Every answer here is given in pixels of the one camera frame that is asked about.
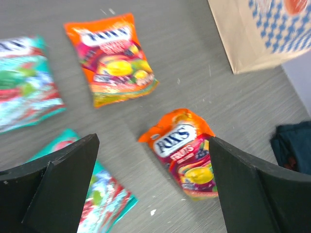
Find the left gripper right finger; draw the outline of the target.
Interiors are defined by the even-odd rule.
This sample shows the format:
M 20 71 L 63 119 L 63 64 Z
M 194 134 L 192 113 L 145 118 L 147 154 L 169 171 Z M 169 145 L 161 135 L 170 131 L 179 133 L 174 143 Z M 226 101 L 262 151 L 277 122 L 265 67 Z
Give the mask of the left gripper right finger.
M 246 153 L 218 137 L 209 152 L 229 233 L 309 233 L 311 177 Z

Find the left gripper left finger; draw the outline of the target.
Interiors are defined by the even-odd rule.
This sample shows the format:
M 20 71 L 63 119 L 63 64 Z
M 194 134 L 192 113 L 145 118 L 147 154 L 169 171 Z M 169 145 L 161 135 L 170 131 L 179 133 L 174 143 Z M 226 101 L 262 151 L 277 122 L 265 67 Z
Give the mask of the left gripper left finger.
M 89 134 L 0 173 L 2 233 L 77 232 L 99 150 Z

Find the teal mint candy packet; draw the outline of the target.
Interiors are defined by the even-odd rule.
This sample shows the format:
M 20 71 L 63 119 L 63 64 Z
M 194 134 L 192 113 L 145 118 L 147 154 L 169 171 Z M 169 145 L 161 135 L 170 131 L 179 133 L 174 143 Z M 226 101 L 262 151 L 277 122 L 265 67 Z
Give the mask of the teal mint candy packet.
M 0 42 L 0 132 L 36 125 L 66 110 L 43 37 Z

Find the orange fruit candy packet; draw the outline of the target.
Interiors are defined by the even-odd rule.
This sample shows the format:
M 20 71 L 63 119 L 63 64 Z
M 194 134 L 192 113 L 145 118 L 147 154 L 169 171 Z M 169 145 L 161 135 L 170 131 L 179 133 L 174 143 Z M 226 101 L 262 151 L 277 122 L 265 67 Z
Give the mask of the orange fruit candy packet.
M 77 53 L 95 108 L 146 96 L 157 87 L 132 13 L 69 22 L 64 29 Z

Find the checkered paper bag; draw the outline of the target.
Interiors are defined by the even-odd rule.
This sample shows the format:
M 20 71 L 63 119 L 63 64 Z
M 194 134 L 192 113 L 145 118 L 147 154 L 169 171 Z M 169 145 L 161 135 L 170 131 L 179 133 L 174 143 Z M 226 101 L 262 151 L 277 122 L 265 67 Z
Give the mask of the checkered paper bag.
M 234 74 L 273 68 L 311 50 L 309 0 L 210 0 Z

